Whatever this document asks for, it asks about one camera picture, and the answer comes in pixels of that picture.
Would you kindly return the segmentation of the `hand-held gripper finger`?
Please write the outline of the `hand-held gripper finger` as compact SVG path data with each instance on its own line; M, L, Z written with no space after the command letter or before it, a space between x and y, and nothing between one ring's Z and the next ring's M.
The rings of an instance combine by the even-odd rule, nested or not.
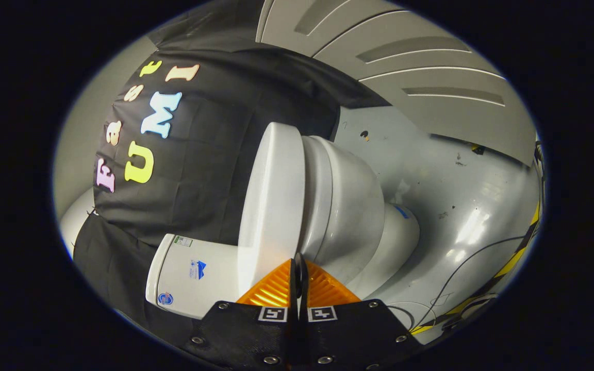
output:
M422 350L381 300L360 300L297 255L297 369L392 370Z
M181 349L216 370L288 370L297 272L288 259L238 300L216 301Z

